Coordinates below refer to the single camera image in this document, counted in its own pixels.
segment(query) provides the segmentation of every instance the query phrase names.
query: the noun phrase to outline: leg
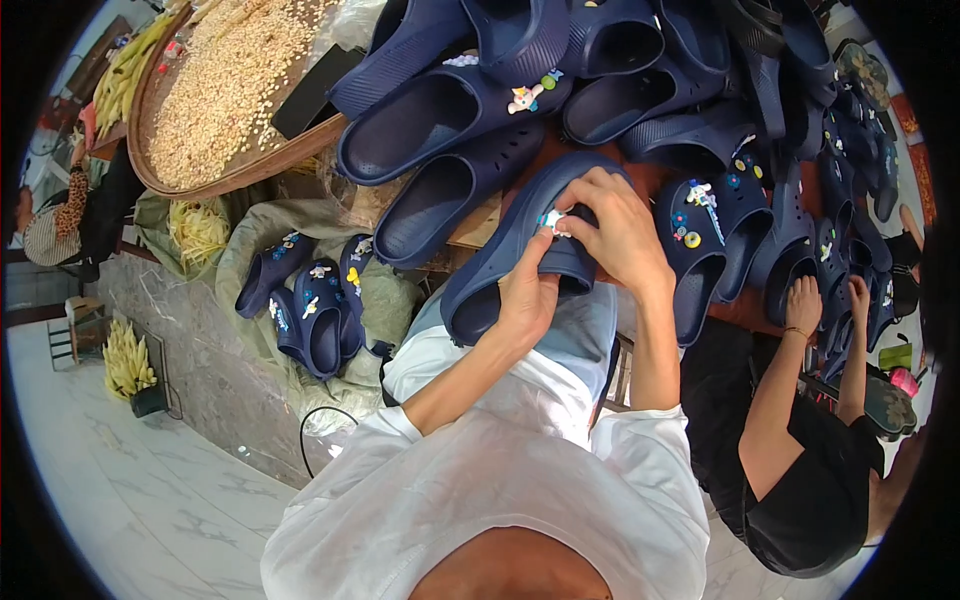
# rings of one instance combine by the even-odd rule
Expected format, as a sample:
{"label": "leg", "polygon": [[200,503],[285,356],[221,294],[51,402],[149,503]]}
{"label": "leg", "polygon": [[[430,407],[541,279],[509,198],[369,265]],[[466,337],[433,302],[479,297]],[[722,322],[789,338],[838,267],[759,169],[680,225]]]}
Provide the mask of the leg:
{"label": "leg", "polygon": [[[445,284],[431,296],[410,324],[406,344],[425,329],[443,325],[440,297]],[[534,350],[571,370],[596,398],[607,381],[610,350],[616,332],[616,291],[609,283],[596,283],[586,296],[563,298],[550,329]]]}

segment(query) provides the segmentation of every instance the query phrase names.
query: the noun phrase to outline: pink object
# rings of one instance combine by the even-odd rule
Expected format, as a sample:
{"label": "pink object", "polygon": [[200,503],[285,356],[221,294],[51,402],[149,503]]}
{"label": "pink object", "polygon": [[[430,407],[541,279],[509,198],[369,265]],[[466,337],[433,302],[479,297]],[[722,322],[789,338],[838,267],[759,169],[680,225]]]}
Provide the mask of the pink object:
{"label": "pink object", "polygon": [[903,367],[896,367],[890,371],[890,383],[904,390],[911,398],[920,391],[920,385],[913,378],[913,374]]}

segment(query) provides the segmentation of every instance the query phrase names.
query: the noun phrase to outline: green bag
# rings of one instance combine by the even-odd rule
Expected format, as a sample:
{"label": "green bag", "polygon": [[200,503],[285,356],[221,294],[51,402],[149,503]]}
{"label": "green bag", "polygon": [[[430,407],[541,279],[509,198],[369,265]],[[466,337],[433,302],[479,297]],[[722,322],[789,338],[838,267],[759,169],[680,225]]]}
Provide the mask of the green bag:
{"label": "green bag", "polygon": [[884,348],[877,356],[877,366],[881,371],[892,371],[903,367],[910,371],[913,366],[913,344],[900,344]]}

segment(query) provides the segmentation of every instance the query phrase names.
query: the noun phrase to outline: grain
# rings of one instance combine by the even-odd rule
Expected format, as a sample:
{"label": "grain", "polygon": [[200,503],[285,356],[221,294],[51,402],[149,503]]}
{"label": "grain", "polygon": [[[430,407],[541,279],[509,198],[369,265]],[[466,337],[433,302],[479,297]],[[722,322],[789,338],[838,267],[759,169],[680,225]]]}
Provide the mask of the grain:
{"label": "grain", "polygon": [[289,91],[279,81],[287,85],[287,68],[312,43],[316,10],[293,0],[222,0],[197,25],[147,148],[160,181],[194,188],[239,153],[280,145],[268,144],[274,100],[279,106]]}

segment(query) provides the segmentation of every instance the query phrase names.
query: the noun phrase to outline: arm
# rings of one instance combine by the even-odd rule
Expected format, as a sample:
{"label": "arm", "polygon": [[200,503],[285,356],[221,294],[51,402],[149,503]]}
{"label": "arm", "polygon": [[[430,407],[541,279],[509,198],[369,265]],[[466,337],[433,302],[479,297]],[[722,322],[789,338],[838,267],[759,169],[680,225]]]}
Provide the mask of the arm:
{"label": "arm", "polygon": [[680,404],[680,356],[673,316],[676,276],[666,262],[650,208],[619,174],[599,167],[574,180],[557,199],[559,210],[574,204],[593,210],[595,228],[563,217],[557,228],[580,240],[607,275],[636,300],[636,340],[630,406],[669,410]]}
{"label": "arm", "polygon": [[859,276],[850,277],[853,299],[853,341],[840,378],[840,410],[837,416],[848,427],[863,416],[867,395],[867,315],[870,311],[870,290]]}
{"label": "arm", "polygon": [[70,235],[80,226],[86,208],[86,188],[89,180],[81,166],[86,150],[83,142],[77,144],[70,157],[70,191],[65,204],[54,209],[54,224],[57,228],[57,240]]}
{"label": "arm", "polygon": [[537,344],[553,321],[560,276],[537,268],[553,242],[537,231],[514,269],[500,280],[500,315],[477,345],[403,403],[407,419],[427,436],[460,418]]}
{"label": "arm", "polygon": [[787,424],[797,392],[797,376],[804,364],[806,340],[820,322],[822,309],[816,278],[797,279],[787,299],[787,331],[756,387],[737,448],[757,501],[777,485],[804,451],[787,431]]}

